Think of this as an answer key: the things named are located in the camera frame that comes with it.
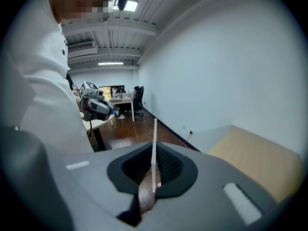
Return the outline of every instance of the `fluorescent light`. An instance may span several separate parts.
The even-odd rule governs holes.
[[[134,12],[137,8],[137,5],[138,2],[128,0],[124,10]]]
[[[99,63],[98,65],[123,65],[123,63]]]

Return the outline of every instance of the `white shirt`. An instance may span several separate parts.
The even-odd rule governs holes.
[[[21,129],[63,154],[93,152],[69,88],[67,43],[48,0],[28,0],[4,43],[19,73],[37,93]]]

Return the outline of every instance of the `white wall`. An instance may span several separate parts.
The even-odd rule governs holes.
[[[81,87],[83,81],[91,81],[97,86],[117,86],[125,85],[125,90],[132,92],[133,85],[133,70],[126,69],[103,69],[93,70],[70,75],[73,82]]]
[[[218,0],[140,62],[144,107],[207,152],[233,124],[307,153],[307,48],[276,0]]]

